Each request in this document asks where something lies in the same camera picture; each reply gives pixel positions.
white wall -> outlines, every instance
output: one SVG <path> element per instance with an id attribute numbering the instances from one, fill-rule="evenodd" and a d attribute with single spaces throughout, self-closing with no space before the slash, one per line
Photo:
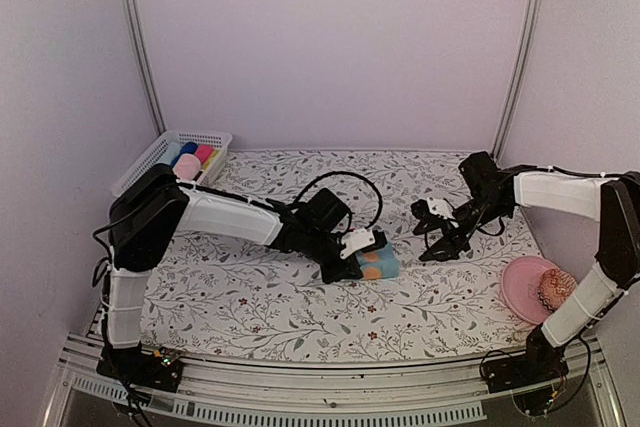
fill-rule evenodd
<path id="1" fill-rule="evenodd" d="M 83 329 L 109 187 L 152 141 L 120 0 L 0 0 L 0 425 Z"/>
<path id="2" fill-rule="evenodd" d="M 526 0 L 139 0 L 170 128 L 235 148 L 489 148 Z"/>
<path id="3" fill-rule="evenodd" d="M 543 0 L 503 164 L 582 171 L 640 170 L 640 0 Z M 551 260 L 578 277 L 591 266 L 597 227 L 530 212 Z M 598 327 L 629 425 L 640 425 L 640 291 Z"/>

perforated metal strip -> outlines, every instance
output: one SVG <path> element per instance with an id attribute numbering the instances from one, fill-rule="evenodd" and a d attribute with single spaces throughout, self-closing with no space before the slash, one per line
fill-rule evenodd
<path id="1" fill-rule="evenodd" d="M 73 388 L 105 400 L 126 403 L 125 390 L 109 380 L 76 373 Z M 165 409 L 148 410 L 188 420 L 198 420 L 224 427 L 413 427 L 447 426 L 484 420 L 480 402 L 451 407 L 385 412 L 374 414 L 297 414 L 218 407 L 204 402 L 174 399 L 162 402 Z"/>

pink cloth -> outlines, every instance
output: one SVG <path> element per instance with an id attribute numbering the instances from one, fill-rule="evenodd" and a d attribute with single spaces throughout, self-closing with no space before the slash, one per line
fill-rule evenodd
<path id="1" fill-rule="evenodd" d="M 200 167 L 202 167 L 202 164 L 195 155 L 182 154 L 173 167 L 173 173 L 176 174 L 179 179 L 193 180 L 196 175 L 198 175 L 198 172 L 200 172 Z"/>
<path id="2" fill-rule="evenodd" d="M 212 153 L 213 153 L 213 147 L 207 144 L 200 144 L 198 146 L 198 149 L 196 150 L 196 153 L 193 155 L 198 157 L 198 160 L 200 161 L 201 164 L 204 164 L 207 161 L 207 159 L 211 156 Z"/>

pink plate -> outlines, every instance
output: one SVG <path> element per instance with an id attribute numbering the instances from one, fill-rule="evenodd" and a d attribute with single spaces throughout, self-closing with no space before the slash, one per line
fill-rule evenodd
<path id="1" fill-rule="evenodd" d="M 513 313 L 532 324 L 541 324 L 551 313 L 544 308 L 538 289 L 540 277 L 558 267 L 542 257 L 520 257 L 502 272 L 502 297 Z"/>

basket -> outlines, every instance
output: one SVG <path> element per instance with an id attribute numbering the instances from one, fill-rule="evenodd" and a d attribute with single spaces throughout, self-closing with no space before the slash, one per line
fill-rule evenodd
<path id="1" fill-rule="evenodd" d="M 209 132 L 206 134 L 187 134 L 184 132 L 167 131 L 158 137 L 145 152 L 138 157 L 138 160 L 129 167 L 129 170 L 111 187 L 111 193 L 120 197 L 131 187 L 136 180 L 142 176 L 151 166 L 155 165 L 171 142 L 185 144 L 195 142 L 197 144 L 208 144 L 218 151 L 213 161 L 207 167 L 198 181 L 198 185 L 211 187 L 213 182 L 222 172 L 227 160 L 227 147 L 231 143 L 232 135 L 227 132 Z"/>

